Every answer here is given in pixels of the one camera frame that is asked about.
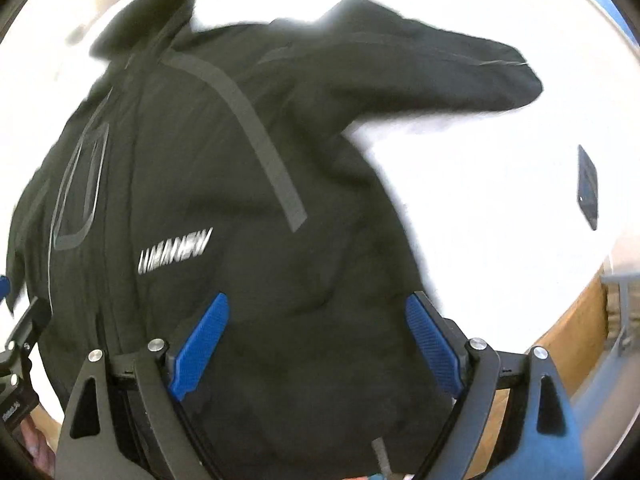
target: white table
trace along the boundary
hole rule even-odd
[[[1,181],[10,182],[0,189],[0,253],[22,188],[104,69],[88,59],[88,45],[130,1],[111,9],[73,49],[59,45],[70,18],[44,15],[46,0],[30,2],[0,45],[0,128],[3,139],[11,135],[0,168]],[[312,20],[338,1],[197,0],[196,18],[202,27]],[[442,313],[468,336],[524,351],[597,272],[629,214],[639,181],[638,59],[589,0],[377,1],[436,27],[512,44],[545,86],[536,102],[513,112],[397,118],[350,130],[394,196]],[[66,32],[54,30],[52,20]],[[49,24],[40,35],[57,41],[64,59],[57,81],[52,65],[40,60],[18,70],[38,23]],[[47,105],[26,108],[27,97],[30,105]],[[578,144],[598,169],[596,232],[576,202]],[[0,336],[5,327],[0,320]]]

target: silver bolt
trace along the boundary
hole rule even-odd
[[[89,354],[89,361],[91,361],[92,363],[97,363],[100,359],[102,359],[102,350],[100,350],[99,348],[93,350]]]
[[[159,352],[164,348],[164,341],[160,338],[152,339],[146,347],[151,352]]]
[[[549,357],[549,352],[547,352],[542,346],[536,346],[533,349],[533,355],[535,355],[538,359],[546,359]]]
[[[479,337],[472,337],[469,340],[469,344],[474,350],[484,350],[486,348],[486,341]]]

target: blue rubber tip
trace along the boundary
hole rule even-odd
[[[175,359],[169,391],[177,400],[195,390],[229,320],[225,294],[219,294],[193,330]]]
[[[457,399],[464,390],[464,384],[456,353],[415,295],[412,294],[406,300],[404,313],[415,342],[428,362],[438,386]]]
[[[0,301],[4,300],[11,292],[11,283],[6,276],[0,276]]]

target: human hand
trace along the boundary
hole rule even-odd
[[[47,444],[44,434],[36,428],[31,415],[20,423],[20,430],[27,451],[33,458],[33,465],[45,478],[52,479],[56,468],[56,454]]]

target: textured blue pad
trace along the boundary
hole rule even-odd
[[[6,276],[0,276],[0,301],[4,300],[11,292],[11,283]]]
[[[229,304],[224,294],[218,294],[175,359],[169,391],[177,400],[198,386],[228,321]]]
[[[457,399],[464,389],[464,384],[460,377],[460,362],[456,354],[415,294],[406,300],[404,314],[420,352],[436,377],[438,386]]]

